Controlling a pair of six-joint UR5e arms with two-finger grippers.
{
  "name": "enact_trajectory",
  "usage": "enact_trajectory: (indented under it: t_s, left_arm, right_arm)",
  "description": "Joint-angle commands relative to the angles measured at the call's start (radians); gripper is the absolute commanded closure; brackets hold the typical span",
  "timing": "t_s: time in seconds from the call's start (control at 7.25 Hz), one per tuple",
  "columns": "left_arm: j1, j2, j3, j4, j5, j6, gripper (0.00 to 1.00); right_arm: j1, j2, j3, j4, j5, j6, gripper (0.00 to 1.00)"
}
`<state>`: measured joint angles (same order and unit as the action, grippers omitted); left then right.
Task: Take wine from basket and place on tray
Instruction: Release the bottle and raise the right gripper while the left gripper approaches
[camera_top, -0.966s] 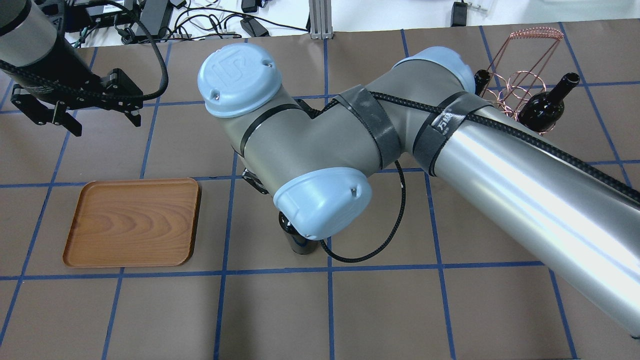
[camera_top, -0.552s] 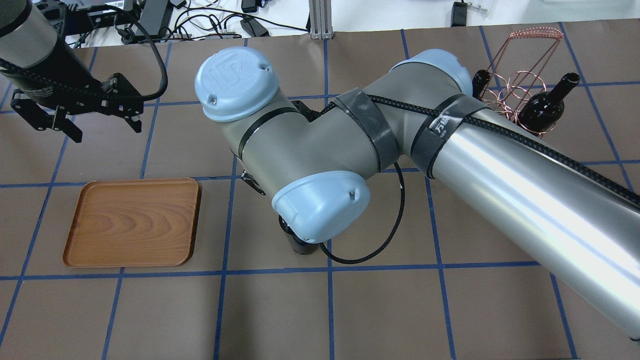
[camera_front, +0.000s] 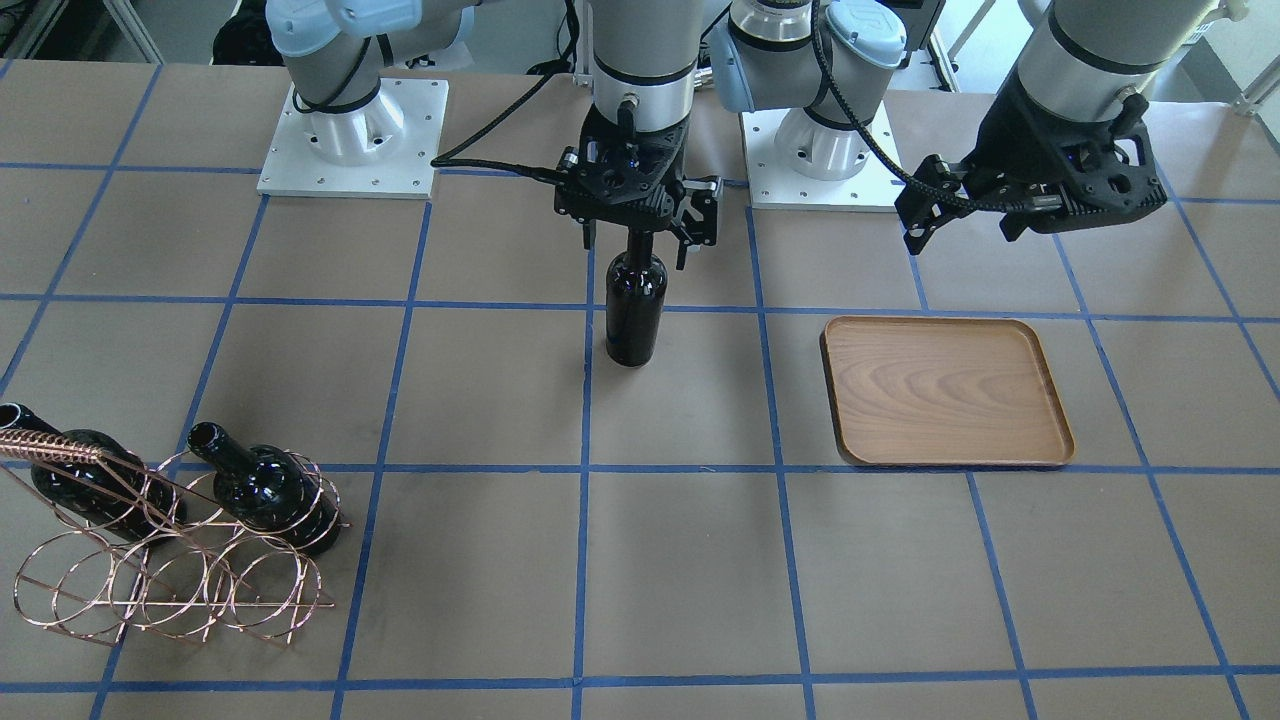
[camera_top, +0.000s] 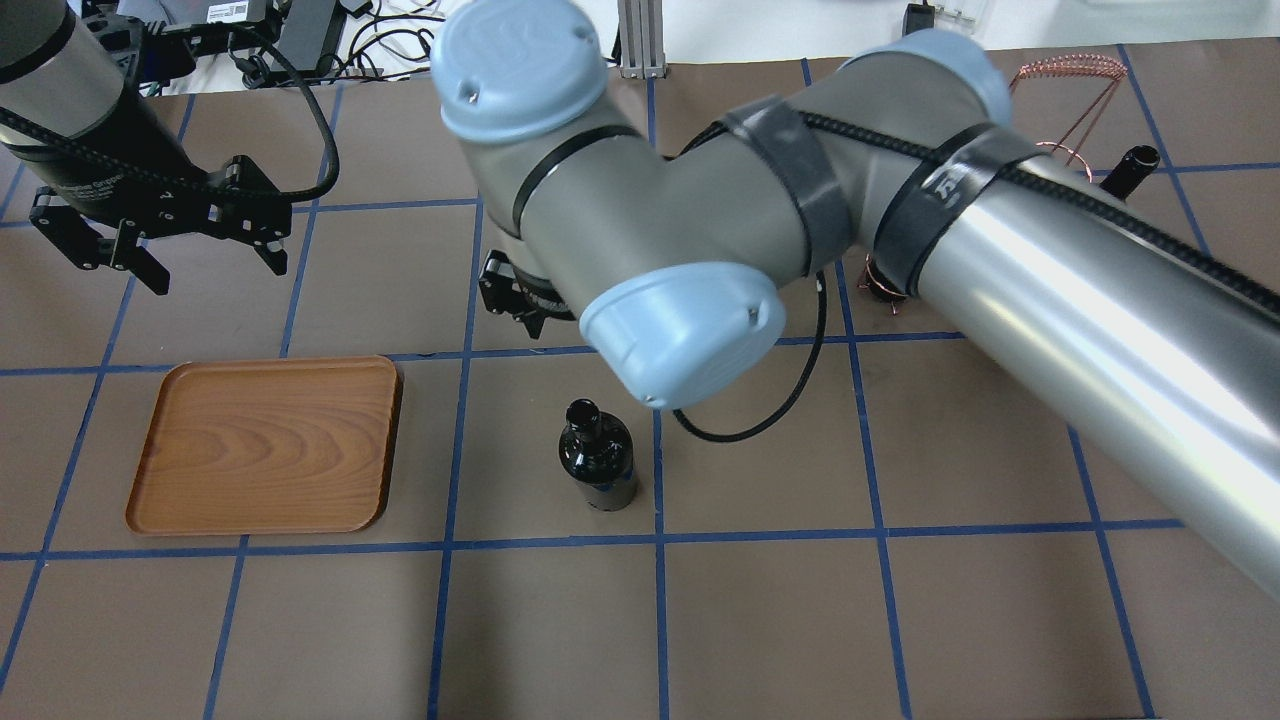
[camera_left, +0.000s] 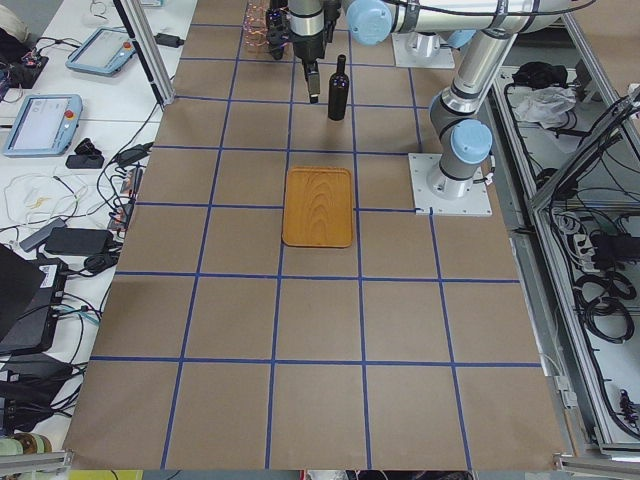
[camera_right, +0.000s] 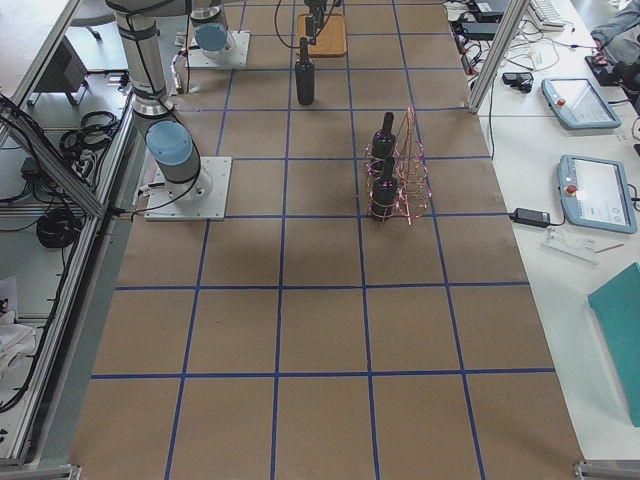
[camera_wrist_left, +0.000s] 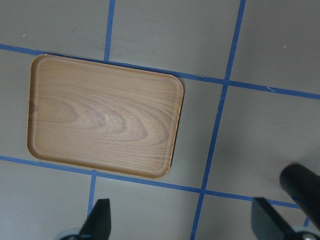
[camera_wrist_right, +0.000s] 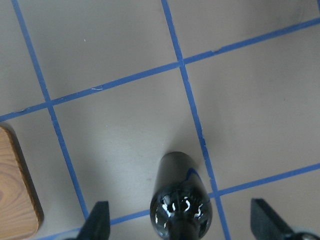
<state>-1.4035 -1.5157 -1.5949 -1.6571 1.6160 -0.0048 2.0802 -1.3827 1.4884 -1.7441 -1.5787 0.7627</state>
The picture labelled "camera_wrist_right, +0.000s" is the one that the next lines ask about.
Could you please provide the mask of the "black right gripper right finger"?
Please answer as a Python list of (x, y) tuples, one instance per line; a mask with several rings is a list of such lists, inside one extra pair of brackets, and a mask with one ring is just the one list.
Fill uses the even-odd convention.
[(300, 239), (300, 235), (262, 198), (251, 199), (250, 230), (256, 240)]

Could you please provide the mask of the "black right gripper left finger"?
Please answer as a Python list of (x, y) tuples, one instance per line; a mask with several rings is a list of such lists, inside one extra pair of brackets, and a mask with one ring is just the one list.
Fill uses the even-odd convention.
[(95, 203), (87, 220), (77, 235), (78, 240), (108, 240), (111, 233), (108, 201)]

